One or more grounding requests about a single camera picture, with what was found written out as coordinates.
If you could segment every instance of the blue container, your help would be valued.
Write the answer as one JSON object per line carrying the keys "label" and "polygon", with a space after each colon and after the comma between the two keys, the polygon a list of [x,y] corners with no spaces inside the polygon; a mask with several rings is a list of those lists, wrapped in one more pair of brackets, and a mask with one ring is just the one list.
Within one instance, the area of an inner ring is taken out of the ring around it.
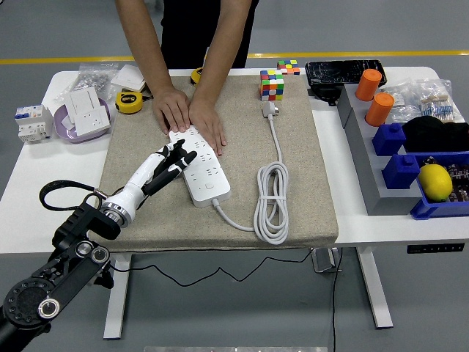
{"label": "blue container", "polygon": [[[432,156],[441,166],[449,166],[452,164],[468,165],[469,152],[463,153],[413,153],[418,164],[426,158]],[[445,202],[432,203],[425,197],[425,193],[419,181],[418,187],[422,192],[422,199],[410,211],[410,215],[415,220],[427,220],[430,218],[445,218],[452,216],[469,216],[469,202]]]}
{"label": "blue container", "polygon": [[409,189],[419,173],[414,155],[394,154],[383,170],[383,178],[388,189]]}
{"label": "blue container", "polygon": [[405,142],[404,131],[399,123],[381,125],[372,139],[374,151],[378,156],[397,154]]}

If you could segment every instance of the black case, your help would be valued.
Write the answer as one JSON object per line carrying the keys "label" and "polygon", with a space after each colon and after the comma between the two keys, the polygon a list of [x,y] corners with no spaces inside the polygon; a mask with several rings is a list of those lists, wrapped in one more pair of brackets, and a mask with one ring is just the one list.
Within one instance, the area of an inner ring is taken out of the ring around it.
{"label": "black case", "polygon": [[336,105],[341,86],[358,84],[363,72],[369,68],[380,71],[383,76],[379,87],[386,84],[386,74],[379,60],[318,61],[308,62],[305,66],[311,91],[331,106]]}

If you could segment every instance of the gray floor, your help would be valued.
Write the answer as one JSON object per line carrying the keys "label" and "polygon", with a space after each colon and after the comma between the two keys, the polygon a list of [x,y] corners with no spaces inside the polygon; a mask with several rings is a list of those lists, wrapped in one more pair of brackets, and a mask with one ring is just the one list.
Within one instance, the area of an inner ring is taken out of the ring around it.
{"label": "gray floor", "polygon": [[[159,33],[161,13],[147,3]],[[250,52],[468,50],[468,10],[462,0],[264,0]],[[0,33],[0,59],[130,54],[113,1],[5,0]],[[469,116],[466,56],[379,59],[385,66],[432,67],[451,80],[454,101]],[[249,59],[248,66],[275,63]],[[0,65],[0,192],[22,146],[12,118],[16,107],[39,103],[54,73],[77,69],[78,64]],[[299,260],[306,251],[165,252],[139,255],[134,262],[155,263],[187,283],[218,266],[242,277],[266,255]],[[409,255],[404,246],[392,246],[378,248],[375,258],[395,327],[375,329],[358,258],[354,249],[345,249],[336,289],[337,351],[466,351],[467,251]],[[0,296],[45,261],[45,255],[0,257]],[[102,340],[108,291],[86,287],[53,322],[51,333],[26,351],[134,352],[146,345],[328,346],[332,351],[332,283],[333,275],[313,272],[309,258],[301,264],[267,261],[243,283],[218,274],[188,288],[154,270],[134,272],[120,341]]]}

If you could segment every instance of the table leg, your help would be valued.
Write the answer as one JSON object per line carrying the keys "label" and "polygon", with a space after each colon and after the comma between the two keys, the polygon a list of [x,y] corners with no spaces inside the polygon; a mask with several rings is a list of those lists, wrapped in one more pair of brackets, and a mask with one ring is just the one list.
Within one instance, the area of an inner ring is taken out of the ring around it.
{"label": "table leg", "polygon": [[[120,270],[128,270],[132,254],[113,254],[115,260],[114,267]],[[129,271],[113,273],[114,287],[109,296],[108,314],[106,316],[106,326],[104,327],[105,340],[118,340],[122,333],[122,320],[125,311],[125,296],[127,295],[127,283]]]}
{"label": "table leg", "polygon": [[388,303],[384,296],[380,275],[376,263],[374,262],[372,247],[357,247],[358,259],[360,260],[361,272],[365,280],[366,290],[372,306],[374,323],[377,329],[387,329],[393,327]]}

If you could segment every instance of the rubik's cube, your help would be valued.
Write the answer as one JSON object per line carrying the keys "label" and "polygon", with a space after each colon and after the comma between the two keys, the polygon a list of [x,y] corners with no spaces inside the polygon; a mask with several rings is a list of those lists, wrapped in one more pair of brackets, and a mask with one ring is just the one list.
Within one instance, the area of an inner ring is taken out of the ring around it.
{"label": "rubik's cube", "polygon": [[261,71],[261,100],[281,100],[284,97],[284,76],[280,70]]}
{"label": "rubik's cube", "polygon": [[284,75],[299,75],[300,68],[296,60],[281,60],[277,63],[279,69]]}

